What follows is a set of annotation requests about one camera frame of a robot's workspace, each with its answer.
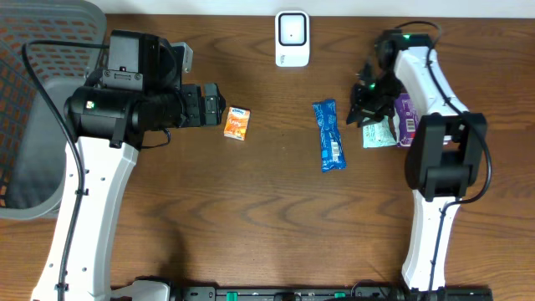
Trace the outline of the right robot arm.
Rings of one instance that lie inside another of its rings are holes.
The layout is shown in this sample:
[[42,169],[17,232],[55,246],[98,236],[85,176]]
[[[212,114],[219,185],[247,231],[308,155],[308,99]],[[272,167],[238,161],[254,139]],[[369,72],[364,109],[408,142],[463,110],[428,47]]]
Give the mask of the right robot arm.
[[360,72],[347,123],[379,123],[395,112],[405,91],[418,125],[405,158],[405,179],[415,210],[402,278],[411,297],[437,298],[446,287],[445,264],[457,210],[468,203],[482,161],[489,161],[487,121],[472,113],[451,90],[436,60],[436,41],[426,33],[385,30],[374,42],[382,73],[371,64]]

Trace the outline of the red purple pad pack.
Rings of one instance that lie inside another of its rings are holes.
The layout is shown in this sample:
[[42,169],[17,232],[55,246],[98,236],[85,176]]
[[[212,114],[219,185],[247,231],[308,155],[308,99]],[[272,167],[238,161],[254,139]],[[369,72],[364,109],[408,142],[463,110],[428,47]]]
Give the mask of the red purple pad pack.
[[393,126],[398,147],[409,148],[416,134],[419,117],[408,94],[400,94],[394,102]]

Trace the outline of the orange tissue pack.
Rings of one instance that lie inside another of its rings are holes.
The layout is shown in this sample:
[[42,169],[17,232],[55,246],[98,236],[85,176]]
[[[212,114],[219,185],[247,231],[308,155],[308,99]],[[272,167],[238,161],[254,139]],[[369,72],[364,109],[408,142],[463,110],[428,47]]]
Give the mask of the orange tissue pack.
[[245,140],[250,116],[251,112],[249,110],[230,107],[223,131],[224,136],[236,140]]

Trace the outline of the blue Oreo cookie pack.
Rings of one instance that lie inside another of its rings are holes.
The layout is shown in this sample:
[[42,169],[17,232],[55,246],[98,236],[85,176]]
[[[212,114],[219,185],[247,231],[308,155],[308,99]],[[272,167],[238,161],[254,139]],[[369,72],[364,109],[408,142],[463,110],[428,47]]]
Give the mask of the blue Oreo cookie pack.
[[347,163],[338,129],[336,100],[326,99],[313,103],[313,111],[320,134],[322,172],[345,169]]

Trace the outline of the mint green wipes pack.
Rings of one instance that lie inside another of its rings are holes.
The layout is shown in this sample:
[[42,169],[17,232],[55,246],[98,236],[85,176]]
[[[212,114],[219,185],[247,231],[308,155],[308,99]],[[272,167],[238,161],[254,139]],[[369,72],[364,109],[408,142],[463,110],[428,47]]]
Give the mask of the mint green wipes pack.
[[386,116],[379,123],[365,125],[363,127],[363,147],[380,148],[396,145],[396,140],[391,133],[389,118]]

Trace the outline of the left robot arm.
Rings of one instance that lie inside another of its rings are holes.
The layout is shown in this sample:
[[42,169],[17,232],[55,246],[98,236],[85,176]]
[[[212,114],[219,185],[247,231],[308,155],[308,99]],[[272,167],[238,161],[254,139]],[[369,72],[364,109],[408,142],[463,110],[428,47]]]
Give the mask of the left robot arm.
[[175,300],[167,279],[110,284],[110,259],[126,184],[148,131],[215,126],[226,101],[218,86],[183,84],[193,52],[185,43],[114,30],[107,64],[53,109],[66,136],[64,190],[34,300]]

